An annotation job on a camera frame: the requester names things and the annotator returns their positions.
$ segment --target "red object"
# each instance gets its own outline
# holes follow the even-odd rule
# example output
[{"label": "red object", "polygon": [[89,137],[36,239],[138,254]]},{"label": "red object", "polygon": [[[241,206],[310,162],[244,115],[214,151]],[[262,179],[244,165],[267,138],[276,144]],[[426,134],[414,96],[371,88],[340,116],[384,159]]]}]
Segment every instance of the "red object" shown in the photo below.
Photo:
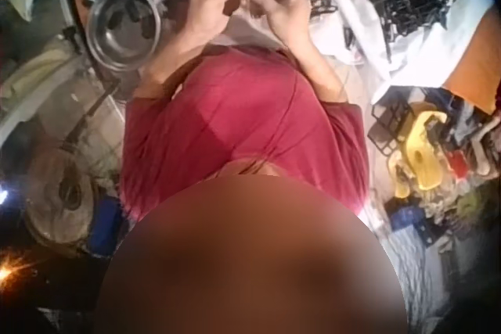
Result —
[{"label": "red object", "polygon": [[461,150],[455,150],[452,153],[446,153],[449,166],[454,171],[458,179],[464,179],[468,175],[468,164]]},{"label": "red object", "polygon": [[204,58],[172,102],[128,104],[124,208],[140,219],[229,161],[248,157],[274,163],[356,214],[366,201],[369,163],[360,108],[321,103],[285,56],[230,48]]}]

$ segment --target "metal bowl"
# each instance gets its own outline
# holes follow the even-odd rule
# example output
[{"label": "metal bowl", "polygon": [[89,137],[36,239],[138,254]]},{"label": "metal bowl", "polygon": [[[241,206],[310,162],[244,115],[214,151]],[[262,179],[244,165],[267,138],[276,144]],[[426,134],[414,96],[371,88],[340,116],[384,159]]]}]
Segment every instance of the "metal bowl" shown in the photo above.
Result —
[{"label": "metal bowl", "polygon": [[98,62],[111,70],[137,70],[155,53],[160,14],[153,0],[96,0],[87,41]]}]

